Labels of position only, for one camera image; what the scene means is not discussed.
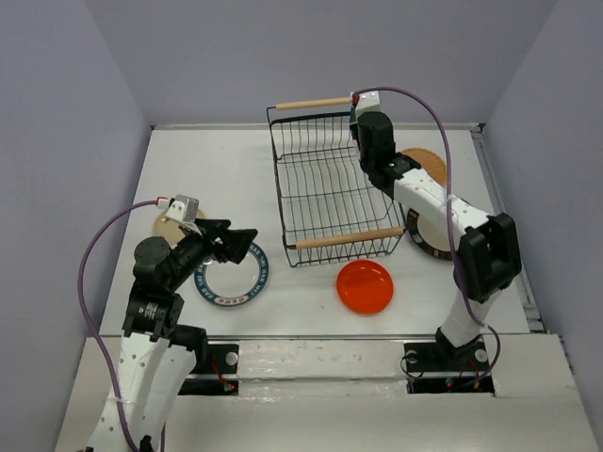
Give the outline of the white plate dark green rim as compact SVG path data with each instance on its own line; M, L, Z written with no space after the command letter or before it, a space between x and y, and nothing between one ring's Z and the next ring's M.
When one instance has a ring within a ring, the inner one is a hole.
M221 264L206 259L195 271L193 281L199 295L207 302L234 308L254 300L267 286L269 260L265 252L252 243L240 264Z

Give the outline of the cream plate with characters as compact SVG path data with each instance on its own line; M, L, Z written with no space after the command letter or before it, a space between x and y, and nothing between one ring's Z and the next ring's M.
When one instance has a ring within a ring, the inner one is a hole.
M166 218L164 212L161 212L157 216L152 229L152 236L163 237L172 248L174 248L188 233L195 234L195 232L190 229L181 229L177 222Z

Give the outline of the orange translucent plate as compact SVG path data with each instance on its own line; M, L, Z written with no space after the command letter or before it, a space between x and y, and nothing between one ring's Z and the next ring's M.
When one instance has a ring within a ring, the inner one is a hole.
M335 280L342 304L357 315L377 315L394 297L394 283L389 272L377 262L356 260L342 267Z

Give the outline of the black rimmed cream plate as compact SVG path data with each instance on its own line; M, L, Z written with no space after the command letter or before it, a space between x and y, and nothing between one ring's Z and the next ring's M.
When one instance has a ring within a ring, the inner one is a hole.
M405 226L412 241L424 253L438 260L452 260L448 237L420 216L416 210L407 210Z

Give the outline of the woven tan wicker plate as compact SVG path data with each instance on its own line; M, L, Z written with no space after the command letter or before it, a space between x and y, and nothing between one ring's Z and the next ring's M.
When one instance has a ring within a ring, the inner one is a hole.
M435 182L444 186L448 179L448 167L442 157L425 148L408 148L401 152L411 157L429 173Z

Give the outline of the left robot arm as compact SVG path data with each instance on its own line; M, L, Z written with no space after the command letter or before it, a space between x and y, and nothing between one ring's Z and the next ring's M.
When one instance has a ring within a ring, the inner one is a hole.
M241 263L257 235L225 219L197 219L171 246L150 236L134 250L134 282L122 324L118 361L109 362L111 388L88 451L155 451L185 379L208 361L204 329L179 324L180 286L207 259Z

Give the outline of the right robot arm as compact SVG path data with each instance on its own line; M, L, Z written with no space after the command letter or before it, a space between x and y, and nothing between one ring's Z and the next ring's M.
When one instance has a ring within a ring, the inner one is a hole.
M351 131L368 180L448 239L457 295L436 331L433 357L441 367L454 369L477 342L498 294L521 272L515 222L457 197L450 183L438 184L415 159L397 152L393 123L384 113L357 115Z

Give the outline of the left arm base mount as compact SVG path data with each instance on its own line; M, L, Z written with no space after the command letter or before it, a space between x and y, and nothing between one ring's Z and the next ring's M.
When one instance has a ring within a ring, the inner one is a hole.
M206 360L183 383L180 396L237 396L239 344L212 343Z

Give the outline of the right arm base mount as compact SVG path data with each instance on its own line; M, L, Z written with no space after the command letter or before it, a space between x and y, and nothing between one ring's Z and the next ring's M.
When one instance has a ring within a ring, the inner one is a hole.
M399 362L411 395L493 395L493 379L483 375L489 364L483 341L454 358L439 355L435 342L405 343Z

